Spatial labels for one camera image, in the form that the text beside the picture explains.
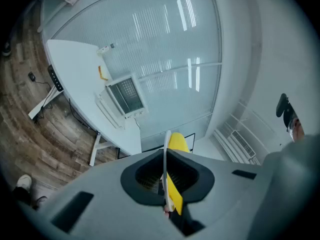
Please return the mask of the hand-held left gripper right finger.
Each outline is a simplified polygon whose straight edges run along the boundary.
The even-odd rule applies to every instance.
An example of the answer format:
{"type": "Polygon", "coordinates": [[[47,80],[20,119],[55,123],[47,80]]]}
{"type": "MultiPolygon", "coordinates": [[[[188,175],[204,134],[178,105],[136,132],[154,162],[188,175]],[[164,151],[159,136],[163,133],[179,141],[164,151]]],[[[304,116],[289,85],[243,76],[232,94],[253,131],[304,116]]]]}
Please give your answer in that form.
{"type": "Polygon", "coordinates": [[[166,158],[168,175],[185,204],[202,201],[215,183],[215,176],[206,166],[168,150],[166,158]]]}

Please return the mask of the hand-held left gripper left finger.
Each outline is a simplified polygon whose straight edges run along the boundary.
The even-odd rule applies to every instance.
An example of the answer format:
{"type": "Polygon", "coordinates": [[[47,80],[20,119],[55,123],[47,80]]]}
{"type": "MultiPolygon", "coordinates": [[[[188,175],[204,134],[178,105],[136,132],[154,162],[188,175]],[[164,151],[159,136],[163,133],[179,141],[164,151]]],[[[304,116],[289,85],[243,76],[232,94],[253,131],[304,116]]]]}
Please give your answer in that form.
{"type": "Polygon", "coordinates": [[[163,150],[150,154],[126,167],[120,183],[123,190],[136,203],[145,206],[163,206],[165,197],[158,194],[158,186],[164,172],[163,150]]]}

